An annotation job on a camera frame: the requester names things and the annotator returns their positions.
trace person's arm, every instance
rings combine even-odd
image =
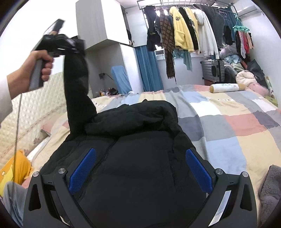
[[[53,68],[53,57],[46,50],[32,51],[23,65],[7,77],[0,78],[0,125],[1,122],[12,112],[12,102],[21,93],[28,92],[30,76],[38,59],[47,61],[42,69],[43,81],[49,80]]]

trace blue rubber pad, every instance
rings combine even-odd
[[[90,149],[70,177],[68,190],[73,195],[78,192],[96,162],[96,151]]]
[[[201,190],[211,194],[213,191],[212,178],[191,149],[186,151],[185,160]]]

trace white wardrobe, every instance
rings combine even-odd
[[[143,92],[135,49],[129,45],[120,3],[115,0],[79,0],[76,2],[78,35],[85,40],[86,59],[93,95],[101,89],[117,88],[108,76],[113,66],[124,66],[132,90]]]

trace teal clothes hanger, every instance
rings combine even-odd
[[[236,17],[237,21],[236,21],[235,26],[233,27],[234,32],[236,32],[236,31],[241,31],[241,32],[248,32],[248,31],[250,31],[250,29],[248,29],[245,26],[238,26],[237,23],[238,23],[238,21],[240,21],[240,19],[238,18],[237,14],[235,15],[235,17]]]

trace hand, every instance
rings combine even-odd
[[[49,80],[51,69],[53,68],[53,57],[49,56],[46,50],[32,51],[23,65],[7,76],[11,99],[21,93],[28,92],[30,76],[38,59],[47,61],[45,68],[42,69],[42,80]]]

